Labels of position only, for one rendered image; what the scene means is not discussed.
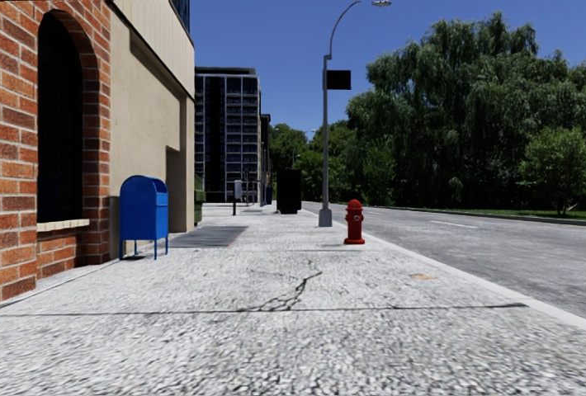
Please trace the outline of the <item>dark bin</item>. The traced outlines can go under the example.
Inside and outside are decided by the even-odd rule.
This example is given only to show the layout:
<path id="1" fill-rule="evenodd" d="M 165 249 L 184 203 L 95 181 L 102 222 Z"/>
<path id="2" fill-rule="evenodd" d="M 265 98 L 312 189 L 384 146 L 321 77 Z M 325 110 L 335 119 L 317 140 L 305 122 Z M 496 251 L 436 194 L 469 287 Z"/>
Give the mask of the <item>dark bin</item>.
<path id="1" fill-rule="evenodd" d="M 301 209 L 301 171 L 277 171 L 276 209 L 281 214 L 296 214 Z"/>

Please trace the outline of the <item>blue letter box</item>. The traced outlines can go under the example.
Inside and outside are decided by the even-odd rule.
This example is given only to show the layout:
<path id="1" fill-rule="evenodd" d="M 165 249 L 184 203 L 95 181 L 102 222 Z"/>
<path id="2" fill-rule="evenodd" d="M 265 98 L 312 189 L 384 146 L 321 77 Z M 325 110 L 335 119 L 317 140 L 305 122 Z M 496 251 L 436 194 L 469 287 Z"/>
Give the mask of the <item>blue letter box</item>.
<path id="1" fill-rule="evenodd" d="M 165 238 L 168 253 L 168 189 L 154 177 L 134 175 L 121 185 L 119 259 L 123 258 L 125 240 L 153 240 L 154 259 L 157 241 Z"/>

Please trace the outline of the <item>glass tower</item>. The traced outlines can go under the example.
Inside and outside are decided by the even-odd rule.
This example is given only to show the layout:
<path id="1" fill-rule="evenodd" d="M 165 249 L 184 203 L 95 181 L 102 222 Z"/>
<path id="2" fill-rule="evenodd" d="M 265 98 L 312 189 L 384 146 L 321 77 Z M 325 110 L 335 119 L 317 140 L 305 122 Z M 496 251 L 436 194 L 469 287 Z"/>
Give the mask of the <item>glass tower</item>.
<path id="1" fill-rule="evenodd" d="M 230 202 L 234 182 L 241 199 L 257 202 L 262 181 L 262 114 L 253 68 L 197 67 L 195 172 L 209 202 Z"/>

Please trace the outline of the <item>red fire hydrant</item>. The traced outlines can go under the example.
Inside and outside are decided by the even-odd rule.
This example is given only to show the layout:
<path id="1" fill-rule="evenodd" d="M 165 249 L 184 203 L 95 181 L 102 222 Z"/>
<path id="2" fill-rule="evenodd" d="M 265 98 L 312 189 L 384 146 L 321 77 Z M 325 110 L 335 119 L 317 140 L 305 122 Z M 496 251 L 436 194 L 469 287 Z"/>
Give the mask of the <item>red fire hydrant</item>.
<path id="1" fill-rule="evenodd" d="M 347 237 L 344 239 L 344 243 L 364 244 L 365 240 L 362 237 L 362 221 L 364 220 L 364 216 L 361 202 L 357 199 L 350 200 L 345 210 L 347 211 L 345 216 Z"/>

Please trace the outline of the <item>grey street lamp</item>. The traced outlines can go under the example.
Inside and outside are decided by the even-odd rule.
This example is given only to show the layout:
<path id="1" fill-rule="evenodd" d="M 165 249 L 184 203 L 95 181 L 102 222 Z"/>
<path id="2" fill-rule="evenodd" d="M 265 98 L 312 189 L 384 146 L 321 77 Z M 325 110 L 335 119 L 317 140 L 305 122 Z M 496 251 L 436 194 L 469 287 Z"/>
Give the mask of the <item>grey street lamp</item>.
<path id="1" fill-rule="evenodd" d="M 354 0 L 349 4 L 339 15 L 338 19 L 333 25 L 331 36 L 329 39 L 328 53 L 323 56 L 323 74 L 322 74 L 322 90 L 323 90 L 323 190 L 322 190 L 322 207 L 319 210 L 319 227 L 333 226 L 333 212 L 329 204 L 329 155 L 328 155 L 328 62 L 333 57 L 333 38 L 339 22 L 344 15 L 356 4 L 362 0 Z"/>

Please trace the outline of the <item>trees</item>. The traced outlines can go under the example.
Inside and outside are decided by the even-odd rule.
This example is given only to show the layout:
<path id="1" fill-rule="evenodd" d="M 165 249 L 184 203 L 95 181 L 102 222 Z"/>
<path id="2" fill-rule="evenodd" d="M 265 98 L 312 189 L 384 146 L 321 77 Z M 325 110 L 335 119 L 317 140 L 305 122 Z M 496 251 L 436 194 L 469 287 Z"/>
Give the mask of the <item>trees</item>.
<path id="1" fill-rule="evenodd" d="M 366 67 L 328 128 L 329 196 L 368 205 L 586 210 L 586 62 L 541 57 L 500 13 L 432 24 Z M 321 197 L 323 132 L 269 129 L 272 165 Z"/>

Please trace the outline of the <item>pale concrete building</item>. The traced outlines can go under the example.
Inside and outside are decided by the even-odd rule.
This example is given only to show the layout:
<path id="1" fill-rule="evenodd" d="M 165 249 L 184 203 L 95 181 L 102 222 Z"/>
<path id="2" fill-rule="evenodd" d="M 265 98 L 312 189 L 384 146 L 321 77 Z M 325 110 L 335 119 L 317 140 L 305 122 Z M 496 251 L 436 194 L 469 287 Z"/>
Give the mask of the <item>pale concrete building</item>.
<path id="1" fill-rule="evenodd" d="M 109 0 L 111 250 L 120 188 L 133 175 L 169 191 L 169 230 L 194 227 L 195 48 L 189 0 Z"/>

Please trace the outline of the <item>red brick building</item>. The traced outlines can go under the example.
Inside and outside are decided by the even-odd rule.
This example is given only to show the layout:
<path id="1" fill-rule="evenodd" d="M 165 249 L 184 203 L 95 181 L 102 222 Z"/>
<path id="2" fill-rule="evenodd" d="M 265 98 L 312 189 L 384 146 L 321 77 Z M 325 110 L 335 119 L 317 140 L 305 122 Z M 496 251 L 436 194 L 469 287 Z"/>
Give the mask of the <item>red brick building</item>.
<path id="1" fill-rule="evenodd" d="M 110 257 L 111 4 L 0 1 L 0 302 Z M 40 223 L 39 39 L 57 31 L 81 66 L 81 213 Z"/>

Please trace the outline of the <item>dark building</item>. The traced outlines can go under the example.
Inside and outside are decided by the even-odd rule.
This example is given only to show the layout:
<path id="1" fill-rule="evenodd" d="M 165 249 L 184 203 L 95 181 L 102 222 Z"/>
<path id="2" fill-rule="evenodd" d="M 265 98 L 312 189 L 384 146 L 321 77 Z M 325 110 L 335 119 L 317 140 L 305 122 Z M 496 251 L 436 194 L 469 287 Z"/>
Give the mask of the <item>dark building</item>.
<path id="1" fill-rule="evenodd" d="M 271 116 L 269 114 L 260 115 L 260 205 L 268 205 L 268 188 L 271 187 L 271 160 L 269 149 L 269 126 Z"/>

